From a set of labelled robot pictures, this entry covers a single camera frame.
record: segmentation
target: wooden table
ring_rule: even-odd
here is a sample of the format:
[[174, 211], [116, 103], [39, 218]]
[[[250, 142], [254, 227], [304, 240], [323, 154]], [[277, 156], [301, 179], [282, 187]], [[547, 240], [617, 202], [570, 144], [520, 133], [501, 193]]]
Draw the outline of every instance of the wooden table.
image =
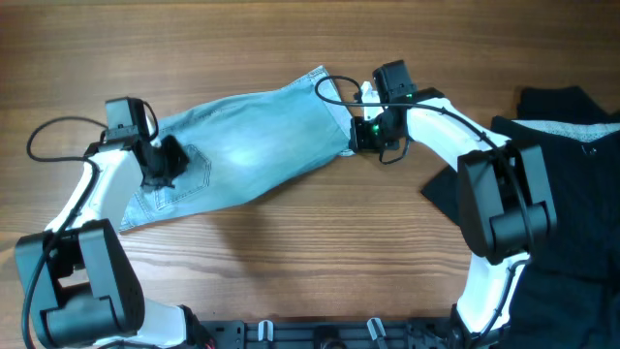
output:
[[[0, 7], [2, 348], [22, 347], [16, 240], [40, 232], [81, 176], [81, 165], [27, 158], [30, 132], [50, 118], [105, 121], [104, 101], [125, 95], [170, 115], [281, 87], [320, 64], [370, 79], [399, 58], [420, 87], [439, 88], [486, 126], [513, 114], [520, 86], [579, 84], [608, 110], [620, 95], [617, 2], [12, 2]], [[35, 151], [79, 154], [98, 135], [59, 124]], [[443, 167], [419, 144], [392, 166], [340, 158], [247, 206], [136, 229], [122, 242], [149, 298], [205, 320], [445, 316], [470, 253], [419, 193]]]

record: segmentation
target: denim fabric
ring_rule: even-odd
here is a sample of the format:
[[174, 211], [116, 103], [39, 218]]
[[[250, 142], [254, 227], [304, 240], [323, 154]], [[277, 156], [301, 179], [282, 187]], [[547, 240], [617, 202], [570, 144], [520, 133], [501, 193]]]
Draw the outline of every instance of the denim fabric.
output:
[[[314, 92], [326, 75], [319, 67], [279, 90], [232, 96], [160, 120], [158, 138], [175, 136], [190, 164], [174, 188], [141, 188], [120, 229], [241, 205], [348, 155], [351, 115]], [[321, 92], [340, 99], [330, 81]]]

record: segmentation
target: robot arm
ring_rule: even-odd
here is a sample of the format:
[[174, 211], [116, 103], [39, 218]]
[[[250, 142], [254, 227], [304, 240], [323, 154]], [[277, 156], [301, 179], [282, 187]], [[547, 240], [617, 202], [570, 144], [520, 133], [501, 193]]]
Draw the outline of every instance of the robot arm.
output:
[[[352, 148], [379, 151], [381, 160], [386, 149], [397, 148], [399, 139], [407, 138], [428, 146], [457, 171], [460, 227], [473, 253], [465, 290], [450, 316], [449, 340], [451, 347], [467, 348], [497, 341], [509, 325], [520, 267], [536, 248], [528, 241], [507, 171], [516, 173], [535, 244], [543, 243], [556, 226], [542, 152], [535, 144], [512, 142], [484, 129], [436, 89], [418, 91], [402, 61], [384, 65], [373, 76], [378, 90], [365, 82], [360, 88], [362, 104], [415, 103], [422, 108], [365, 107], [363, 119], [352, 122]], [[510, 159], [511, 169], [502, 168], [488, 142]]]
[[[98, 180], [77, 218], [58, 232], [92, 176], [84, 173], [61, 213], [40, 234], [22, 238], [15, 248], [19, 276], [26, 289], [35, 262], [53, 234], [63, 234], [36, 283], [30, 314], [37, 337], [48, 348], [106, 345], [115, 342], [160, 348], [208, 344], [210, 335], [184, 306], [146, 299], [118, 240], [125, 207], [146, 177], [179, 174], [187, 159], [164, 139], [168, 152], [154, 148], [146, 136], [148, 119], [142, 101], [108, 101], [107, 141], [92, 143], [87, 156], [97, 166]], [[63, 287], [59, 279], [85, 269], [88, 282]]]

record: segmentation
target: jeans back pocket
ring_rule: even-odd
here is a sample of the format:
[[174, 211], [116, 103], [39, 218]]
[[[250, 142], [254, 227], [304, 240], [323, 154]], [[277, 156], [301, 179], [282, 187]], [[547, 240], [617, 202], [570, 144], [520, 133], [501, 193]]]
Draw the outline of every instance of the jeans back pocket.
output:
[[193, 145], [183, 146], [190, 159], [187, 170], [172, 181], [174, 188], [163, 187], [155, 191], [155, 206], [162, 209], [176, 203], [209, 185], [211, 162]]

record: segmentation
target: black garment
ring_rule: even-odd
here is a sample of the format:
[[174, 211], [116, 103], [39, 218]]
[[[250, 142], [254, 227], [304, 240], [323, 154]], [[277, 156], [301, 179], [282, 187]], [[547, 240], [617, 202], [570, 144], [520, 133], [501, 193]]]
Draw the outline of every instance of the black garment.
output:
[[524, 88], [516, 106], [521, 120], [549, 120], [582, 125], [618, 122], [602, 110], [579, 86], [560, 89]]
[[[526, 89], [519, 118], [613, 120], [579, 94], [578, 88]], [[557, 234], [520, 278], [502, 348], [620, 347], [620, 132], [582, 143], [499, 116], [491, 130], [541, 145], [558, 215]], [[450, 168], [422, 190], [455, 223], [456, 193], [456, 172]]]

